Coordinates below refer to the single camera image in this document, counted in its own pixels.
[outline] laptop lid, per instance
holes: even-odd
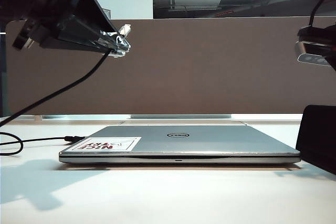
[[[59,153],[68,163],[295,163],[300,152],[250,126],[109,126]]]

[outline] black cable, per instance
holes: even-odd
[[[20,148],[17,151],[15,151],[15,152],[8,152],[8,153],[0,153],[0,156],[14,155],[14,154],[18,154],[19,152],[22,151],[22,149],[23,149],[23,141],[21,140],[21,138],[19,138],[16,135],[7,133],[7,132],[0,132],[0,135],[11,136],[11,137],[17,139],[17,142],[20,144]]]
[[[106,60],[106,58],[108,57],[108,55],[110,54],[112,49],[109,49],[104,55],[103,57],[101,57],[101,59],[97,62],[97,64],[86,74],[84,75],[82,78],[79,78],[77,81],[74,81],[73,83],[65,86],[64,88],[61,88],[57,91],[55,91],[54,93],[50,94],[50,95],[47,95],[46,97],[38,100],[37,102],[34,102],[33,104],[25,107],[24,109],[16,112],[15,114],[11,115],[10,117],[6,118],[5,120],[3,120],[2,122],[0,122],[0,127],[4,126],[5,124],[9,123],[11,120],[17,118],[18,116],[28,112],[29,110],[39,106],[40,104],[50,100],[51,98],[54,98],[55,96],[73,88],[74,86],[80,84],[81,82],[85,81],[86,79],[88,79],[94,72],[97,71],[97,69],[103,64],[103,62]],[[21,140],[21,138],[19,138],[18,136],[14,135],[14,134],[10,134],[10,133],[7,133],[7,132],[0,132],[0,135],[7,135],[7,136],[11,136],[15,139],[17,139],[17,141],[14,141],[14,142],[9,142],[9,143],[2,143],[0,145],[5,145],[5,144],[13,144],[13,143],[19,143],[20,144],[20,148],[15,151],[15,152],[10,152],[10,153],[0,153],[0,156],[8,156],[8,155],[14,155],[14,154],[18,154],[22,151],[23,149],[23,143],[24,142],[30,142],[30,141],[40,141],[40,140],[49,140],[48,138],[36,138],[34,140]],[[71,137],[71,136],[65,136],[65,137],[62,137],[63,139],[65,139],[66,141],[70,141],[70,142],[76,142],[80,139],[83,139],[84,137],[78,137],[78,136],[75,136],[75,137]]]
[[[314,9],[311,11],[310,19],[309,19],[309,26],[313,25],[315,13],[320,8],[320,6],[322,5],[323,2],[324,2],[324,0],[319,0],[317,2],[316,6],[314,7]]]
[[[78,79],[77,81],[74,81],[73,83],[65,86],[64,88],[61,88],[59,90],[57,90],[56,92],[47,95],[46,97],[38,100],[37,102],[25,107],[24,109],[16,112],[15,114],[11,115],[10,117],[6,118],[5,120],[3,120],[2,122],[0,122],[0,127],[4,126],[5,124],[9,123],[11,120],[16,119],[18,116],[25,114],[26,112],[28,112],[29,110],[39,106],[40,104],[50,100],[51,98],[54,98],[55,96],[73,88],[74,86],[80,84],[81,82],[85,81],[86,79],[88,79],[99,67],[100,65],[102,65],[102,63],[105,61],[105,59],[107,58],[107,56],[109,55],[109,53],[111,52],[111,49],[109,49],[104,55],[103,57],[98,61],[98,63],[86,74],[84,75],[82,78]]]
[[[21,140],[21,141],[13,141],[13,142],[7,142],[7,143],[0,143],[0,145],[7,145],[7,144],[17,144],[17,143],[25,143],[25,142],[32,142],[32,141],[42,141],[42,140],[55,140],[55,139],[64,139],[63,136],[60,137],[48,137],[48,138],[35,138],[35,139],[27,139],[27,140]]]
[[[19,138],[18,136],[14,135],[14,134],[10,134],[7,132],[0,132],[1,135],[7,135],[7,136],[11,136],[15,139],[17,139],[17,141],[13,141],[13,142],[7,142],[7,143],[0,143],[0,145],[7,145],[7,144],[20,144],[20,148],[15,151],[15,152],[8,152],[8,153],[0,153],[0,156],[8,156],[8,155],[14,155],[14,154],[18,154],[19,152],[22,151],[23,149],[23,143],[25,142],[32,142],[32,141],[43,141],[43,140],[56,140],[56,139],[64,139],[67,142],[78,142],[79,140],[84,139],[84,136],[60,136],[60,137],[45,137],[45,138],[34,138],[34,139],[27,139],[27,140],[22,140],[21,138]]]

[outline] ceiling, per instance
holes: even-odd
[[[154,18],[309,16],[316,0],[153,0]],[[318,15],[335,16],[334,3]]]

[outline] robotic arm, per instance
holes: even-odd
[[[110,23],[97,0],[0,0],[0,22],[27,20],[13,46],[106,52],[124,56],[130,50],[125,37],[130,25],[119,31]]]

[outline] cable plug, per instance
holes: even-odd
[[[80,140],[83,140],[85,138],[85,136],[65,136],[64,140],[67,142],[72,142],[72,143],[76,143]]]

